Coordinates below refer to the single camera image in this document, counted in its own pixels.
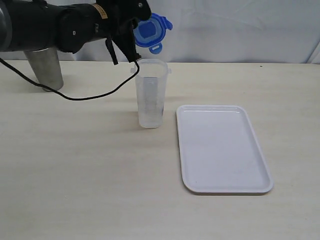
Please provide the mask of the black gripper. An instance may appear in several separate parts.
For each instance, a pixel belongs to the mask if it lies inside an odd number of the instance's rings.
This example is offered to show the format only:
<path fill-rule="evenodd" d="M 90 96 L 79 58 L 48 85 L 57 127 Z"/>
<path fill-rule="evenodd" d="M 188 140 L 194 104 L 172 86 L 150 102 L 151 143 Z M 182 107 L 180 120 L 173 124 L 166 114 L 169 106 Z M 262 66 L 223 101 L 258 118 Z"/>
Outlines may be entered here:
<path fill-rule="evenodd" d="M 118 64 L 114 46 L 132 63 L 141 58 L 137 53 L 134 29 L 141 21 L 148 20 L 152 11 L 146 0 L 97 0 L 106 16 L 102 17 L 99 29 L 106 38 L 105 46 L 114 65 Z"/>

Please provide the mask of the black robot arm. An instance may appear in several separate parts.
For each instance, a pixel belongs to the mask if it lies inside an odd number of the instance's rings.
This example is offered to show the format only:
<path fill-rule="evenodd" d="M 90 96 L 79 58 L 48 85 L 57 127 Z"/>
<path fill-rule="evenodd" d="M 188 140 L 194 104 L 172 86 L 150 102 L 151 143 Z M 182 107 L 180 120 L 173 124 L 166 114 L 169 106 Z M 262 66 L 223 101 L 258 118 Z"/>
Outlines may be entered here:
<path fill-rule="evenodd" d="M 71 5 L 53 5 L 45 0 L 2 0 L 0 50 L 56 48 L 75 54 L 84 44 L 104 39 L 114 65 L 118 64 L 114 46 L 131 63 L 141 58 L 134 29 L 151 15 L 145 0 L 97 0 Z"/>

